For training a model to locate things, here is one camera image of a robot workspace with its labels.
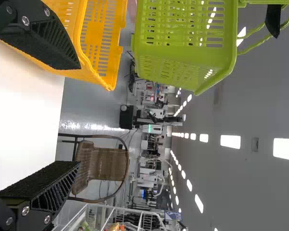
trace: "shopping basket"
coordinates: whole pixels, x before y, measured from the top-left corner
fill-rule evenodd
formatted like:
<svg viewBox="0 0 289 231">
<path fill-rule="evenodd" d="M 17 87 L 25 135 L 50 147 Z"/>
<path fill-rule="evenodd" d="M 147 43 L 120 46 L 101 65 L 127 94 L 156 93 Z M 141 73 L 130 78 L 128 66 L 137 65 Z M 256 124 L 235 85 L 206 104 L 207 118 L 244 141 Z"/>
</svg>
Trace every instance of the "shopping basket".
<svg viewBox="0 0 289 231">
<path fill-rule="evenodd" d="M 138 76 L 195 95 L 227 77 L 236 63 L 238 7 L 247 2 L 289 0 L 138 0 L 132 36 Z"/>
<path fill-rule="evenodd" d="M 22 51 L 15 50 L 54 74 L 114 90 L 123 51 L 118 43 L 121 28 L 126 24 L 127 0 L 43 0 L 43 2 L 58 15 L 65 26 L 77 52 L 81 69 L 55 70 Z"/>
</svg>

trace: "black bracket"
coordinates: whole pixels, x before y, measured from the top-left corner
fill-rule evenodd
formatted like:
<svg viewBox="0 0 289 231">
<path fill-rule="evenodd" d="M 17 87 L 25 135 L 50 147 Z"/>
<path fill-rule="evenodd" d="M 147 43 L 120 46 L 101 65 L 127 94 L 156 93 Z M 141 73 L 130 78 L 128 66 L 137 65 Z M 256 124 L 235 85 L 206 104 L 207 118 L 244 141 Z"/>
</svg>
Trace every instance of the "black bracket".
<svg viewBox="0 0 289 231">
<path fill-rule="evenodd" d="M 15 230 L 15 213 L 0 199 L 0 230 Z"/>
<path fill-rule="evenodd" d="M 0 3 L 0 33 L 1 31 L 16 18 L 16 9 L 9 1 Z"/>
</svg>

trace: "product display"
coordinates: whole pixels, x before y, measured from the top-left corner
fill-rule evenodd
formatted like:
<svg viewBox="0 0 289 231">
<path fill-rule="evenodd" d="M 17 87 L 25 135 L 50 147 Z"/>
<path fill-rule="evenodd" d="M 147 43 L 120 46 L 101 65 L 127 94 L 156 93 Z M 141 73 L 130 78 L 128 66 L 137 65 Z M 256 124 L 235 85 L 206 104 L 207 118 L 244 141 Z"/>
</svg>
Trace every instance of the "product display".
<svg viewBox="0 0 289 231">
<path fill-rule="evenodd" d="M 119 231 L 119 230 L 120 230 L 120 224 L 119 223 L 112 224 L 109 228 L 109 231 Z"/>
</svg>

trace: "basket handle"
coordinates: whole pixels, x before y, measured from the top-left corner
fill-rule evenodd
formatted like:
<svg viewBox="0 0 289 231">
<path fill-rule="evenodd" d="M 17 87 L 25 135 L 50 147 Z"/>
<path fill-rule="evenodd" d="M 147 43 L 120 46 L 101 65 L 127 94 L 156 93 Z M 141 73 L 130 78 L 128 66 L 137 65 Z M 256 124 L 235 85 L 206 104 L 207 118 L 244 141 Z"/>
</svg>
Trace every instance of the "basket handle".
<svg viewBox="0 0 289 231">
<path fill-rule="evenodd" d="M 282 23 L 280 25 L 280 30 L 285 29 L 286 27 L 289 26 L 289 18 L 288 20 L 286 20 L 284 23 Z M 269 40 L 271 37 L 273 37 L 273 35 L 267 35 L 266 37 L 264 37 L 262 40 L 260 40 L 259 42 L 247 47 L 246 49 L 240 51 L 237 53 L 237 55 L 242 55 L 242 54 L 246 54 L 247 52 L 251 51 L 252 49 L 254 49 L 255 47 L 259 47 L 261 44 L 263 44 L 265 41 Z"/>
</svg>

